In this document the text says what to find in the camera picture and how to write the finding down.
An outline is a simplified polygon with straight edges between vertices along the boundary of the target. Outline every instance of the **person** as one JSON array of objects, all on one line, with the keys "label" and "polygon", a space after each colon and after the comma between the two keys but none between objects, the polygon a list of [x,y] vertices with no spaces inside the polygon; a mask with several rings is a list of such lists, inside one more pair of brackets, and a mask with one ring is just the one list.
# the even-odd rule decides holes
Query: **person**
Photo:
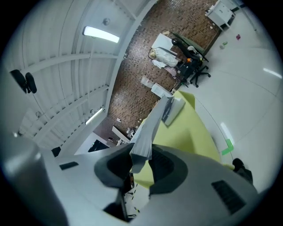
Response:
[{"label": "person", "polygon": [[235,173],[242,176],[249,183],[251,183],[251,184],[253,183],[252,172],[245,168],[244,163],[239,158],[234,159],[232,164],[235,166],[235,168],[233,170]]}]

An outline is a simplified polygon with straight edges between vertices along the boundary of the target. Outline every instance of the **white floor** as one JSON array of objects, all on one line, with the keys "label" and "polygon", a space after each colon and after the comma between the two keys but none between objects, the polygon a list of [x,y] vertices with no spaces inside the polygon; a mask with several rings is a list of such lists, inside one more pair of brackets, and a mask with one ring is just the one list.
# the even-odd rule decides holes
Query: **white floor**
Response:
[{"label": "white floor", "polygon": [[[241,11],[231,28],[221,33],[206,57],[209,73],[180,90],[196,97],[196,112],[210,131],[222,156],[232,163],[240,158],[252,171],[258,192],[269,188],[278,172],[283,151],[283,81],[282,62],[267,32],[245,8],[255,23],[254,31]],[[228,44],[220,49],[220,44]]]}]

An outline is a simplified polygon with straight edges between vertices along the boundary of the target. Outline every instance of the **white ceiling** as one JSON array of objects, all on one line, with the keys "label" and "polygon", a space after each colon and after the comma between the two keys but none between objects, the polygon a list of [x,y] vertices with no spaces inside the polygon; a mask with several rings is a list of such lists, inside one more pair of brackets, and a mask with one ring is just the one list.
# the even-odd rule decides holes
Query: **white ceiling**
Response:
[{"label": "white ceiling", "polygon": [[[8,71],[30,72],[38,90],[26,94],[31,107],[20,133],[48,149],[61,146],[63,150],[74,143],[76,147],[87,138],[107,115],[126,48],[155,2],[45,0],[35,7],[19,25],[3,57]],[[108,26],[102,24],[104,18],[111,20]],[[83,36],[85,26],[107,31],[120,41]],[[101,107],[106,112],[85,129],[85,121]]]}]

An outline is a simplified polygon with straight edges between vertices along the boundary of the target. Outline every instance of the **white wall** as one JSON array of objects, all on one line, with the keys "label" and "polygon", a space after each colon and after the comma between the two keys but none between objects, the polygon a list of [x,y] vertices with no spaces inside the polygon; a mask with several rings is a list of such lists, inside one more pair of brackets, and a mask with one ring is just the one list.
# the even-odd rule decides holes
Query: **white wall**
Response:
[{"label": "white wall", "polygon": [[98,136],[95,133],[91,133],[87,139],[82,143],[82,145],[79,147],[79,149],[76,151],[75,154],[85,154],[88,152],[88,150],[91,148],[92,144],[96,141],[99,140],[101,143],[104,143],[107,145],[107,141],[102,139],[100,136]]}]

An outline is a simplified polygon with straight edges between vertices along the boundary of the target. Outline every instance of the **white cabinet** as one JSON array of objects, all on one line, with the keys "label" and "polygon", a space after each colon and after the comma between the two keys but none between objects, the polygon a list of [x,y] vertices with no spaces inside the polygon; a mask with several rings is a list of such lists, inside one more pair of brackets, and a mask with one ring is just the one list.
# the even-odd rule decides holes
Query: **white cabinet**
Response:
[{"label": "white cabinet", "polygon": [[218,0],[215,5],[212,5],[209,11],[205,14],[209,19],[211,19],[221,30],[220,26],[226,24],[228,27],[228,21],[235,14],[221,1]]}]

